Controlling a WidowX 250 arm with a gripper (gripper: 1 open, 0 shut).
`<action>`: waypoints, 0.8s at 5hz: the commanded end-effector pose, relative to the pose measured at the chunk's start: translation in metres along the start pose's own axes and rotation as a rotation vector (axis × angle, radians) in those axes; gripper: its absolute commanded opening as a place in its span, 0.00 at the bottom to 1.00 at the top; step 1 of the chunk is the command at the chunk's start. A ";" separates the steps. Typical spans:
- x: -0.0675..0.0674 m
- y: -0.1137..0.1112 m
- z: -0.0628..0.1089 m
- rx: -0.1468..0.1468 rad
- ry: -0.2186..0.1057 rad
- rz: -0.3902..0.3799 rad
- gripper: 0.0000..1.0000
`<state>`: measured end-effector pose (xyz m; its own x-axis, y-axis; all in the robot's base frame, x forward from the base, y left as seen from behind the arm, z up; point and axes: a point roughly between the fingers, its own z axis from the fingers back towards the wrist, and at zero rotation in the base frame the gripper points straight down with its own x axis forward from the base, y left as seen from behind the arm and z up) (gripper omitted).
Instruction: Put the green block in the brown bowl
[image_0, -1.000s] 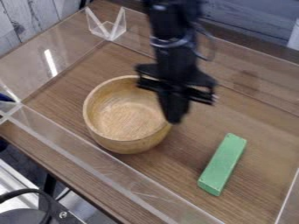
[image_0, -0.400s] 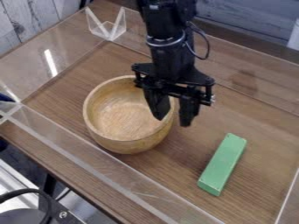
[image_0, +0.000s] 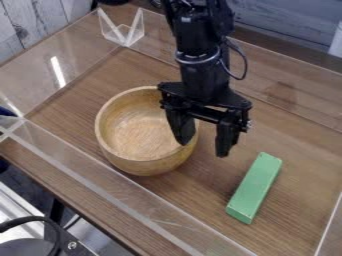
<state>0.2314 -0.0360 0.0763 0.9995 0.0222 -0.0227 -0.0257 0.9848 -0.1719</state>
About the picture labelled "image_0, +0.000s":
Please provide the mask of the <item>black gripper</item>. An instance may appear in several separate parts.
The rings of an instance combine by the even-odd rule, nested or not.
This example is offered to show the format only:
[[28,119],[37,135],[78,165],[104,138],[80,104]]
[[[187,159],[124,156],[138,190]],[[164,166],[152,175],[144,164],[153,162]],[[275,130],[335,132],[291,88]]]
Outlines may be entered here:
[[193,119],[213,123],[215,154],[227,157],[239,132],[248,130],[252,104],[229,87],[232,74],[225,57],[204,62],[180,60],[179,64],[181,80],[157,85],[173,137],[184,146],[196,132]]

